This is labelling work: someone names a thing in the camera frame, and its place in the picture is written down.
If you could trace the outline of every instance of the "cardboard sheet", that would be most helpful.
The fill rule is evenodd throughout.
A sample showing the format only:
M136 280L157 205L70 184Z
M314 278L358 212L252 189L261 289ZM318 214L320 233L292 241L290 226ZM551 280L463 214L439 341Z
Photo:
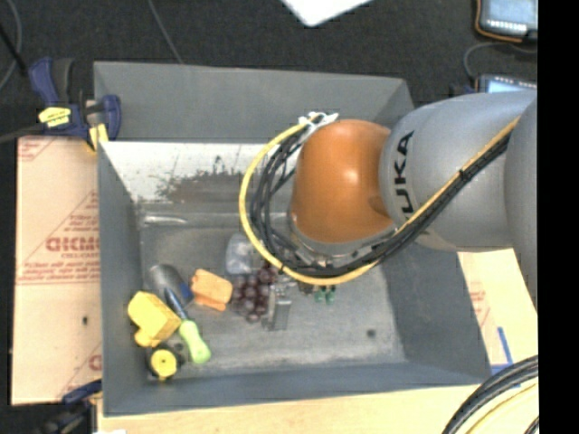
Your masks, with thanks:
M12 404L100 378L96 154L79 139L18 142Z

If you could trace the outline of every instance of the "kuka logo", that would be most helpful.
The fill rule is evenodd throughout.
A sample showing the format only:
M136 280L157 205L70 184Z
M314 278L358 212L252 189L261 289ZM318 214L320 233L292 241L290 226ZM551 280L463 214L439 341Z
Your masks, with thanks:
M396 173L394 185L398 185L396 187L396 196L403 198L405 205L402 208L402 212L405 214L414 212L413 204L410 201L410 196L406 190L406 176L404 175L404 170L406 169L406 155L408 154L408 144L410 143L410 139L412 138L413 134L414 131L400 138L398 147L396 148L399 156L394 161L394 171Z
M98 250L100 248L99 238L90 236L89 238L77 237L52 237L46 240L45 247L50 252L67 252L69 250Z

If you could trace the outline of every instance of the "blue clamp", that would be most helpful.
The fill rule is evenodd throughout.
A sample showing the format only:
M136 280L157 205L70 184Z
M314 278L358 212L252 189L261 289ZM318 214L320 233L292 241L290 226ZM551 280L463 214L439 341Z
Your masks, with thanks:
M28 70L32 88L45 106L39 115L43 133L80 137L96 148L95 136L91 133L95 126L90 125L86 117L91 113L102 113L102 124L98 124L99 135L102 136L104 127L107 139L116 138L121 123L120 99L116 95L105 95L97 104L88 108L71 103L68 85L72 63L70 58L53 61L46 57L35 62Z

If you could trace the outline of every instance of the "yellow cable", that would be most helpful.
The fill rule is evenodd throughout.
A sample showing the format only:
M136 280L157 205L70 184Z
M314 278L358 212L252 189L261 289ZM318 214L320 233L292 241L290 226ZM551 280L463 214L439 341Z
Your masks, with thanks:
M492 422L494 417L492 417L493 413L496 414L498 410L505 409L508 405L511 404L519 404L523 401L526 401L533 393L530 391L538 386L538 382L531 384L530 386L526 387L525 389L518 391L517 393L511 395L507 399L503 400L501 403L495 405L492 409L490 409L483 417L479 418L476 423L474 423L465 434L474 434L475 431L483 427L485 424Z
M515 127L515 125L518 122L518 118L516 118L515 120L513 120L512 122L510 122L506 127L504 127L502 130L500 130L474 157L472 157L467 164L465 164L461 170L459 170L458 172L456 172L456 174L454 174L451 179L438 191L436 192L425 204L423 204L418 211L416 211L413 216L408 219L397 231L396 233L399 233L400 231L404 230L410 223L412 223L417 217L419 217L424 211L426 211L431 205L432 203L434 203L436 201L436 199L439 197L439 195L444 192L451 184L453 184L458 178L460 178L460 173L461 171L467 169L469 167L469 165L471 165L477 158L479 158L482 154L486 153L491 147L493 147L494 145L497 144L497 142L502 139L503 137L505 137L508 133L510 133L513 128ZM292 269L289 269L287 267L284 266L283 262L279 259L277 259L276 257L274 257L268 250L266 250L263 245L261 244L260 239L255 235L255 233L253 232L252 226L250 224L249 218L247 216L247 209L246 209L246 198L247 198L247 190L249 188L250 185L250 181L253 177L253 174L255 172L255 169L257 168L257 166L259 165L259 163L261 162L261 160L277 145L279 145L283 140L285 140L286 138L298 133L302 128L306 127L308 125L308 123L299 123L293 127L288 128L287 130L285 130L284 132L280 133L279 135L277 135L275 138L273 138L267 145L265 145L260 152L253 158L252 162L250 163L249 167L247 168L247 171L245 172L245 175L243 176L242 179L242 184L240 187L240 192L239 192L239 215L240 215L240 221L242 223L242 227L243 230L245 231L245 234L247 235L247 238L249 239L250 243L253 245L253 247L260 253L260 255L266 259L272 266L274 266L277 269L283 269L283 273L289 275L290 277L298 280L298 281L302 281L304 283L309 283L310 285L317 285L317 286L332 286L332 285L339 285L340 283L346 283L347 281L350 281L354 278L358 278L360 275L363 275L364 273L366 273L368 270L372 269L373 267L375 267L380 260L374 260L368 264L365 264L362 267L359 267L357 269L354 269L344 275L340 275L337 277L332 277L332 278L315 278L315 277L309 277L307 275L302 275L301 273L298 273L297 271L294 271Z

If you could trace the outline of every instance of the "gray bin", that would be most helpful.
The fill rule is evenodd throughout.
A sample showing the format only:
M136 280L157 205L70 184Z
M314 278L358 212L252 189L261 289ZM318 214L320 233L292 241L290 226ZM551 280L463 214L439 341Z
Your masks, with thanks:
M155 263L223 273L240 229L240 173L310 110L391 127L412 110L403 80L305 72L97 63L122 137L99 151L104 414L133 414L480 382L489 364L454 253L411 245L338 287L332 306L291 291L289 326L266 331L190 305L212 347L154 381L127 304ZM287 194L276 202L283 216Z

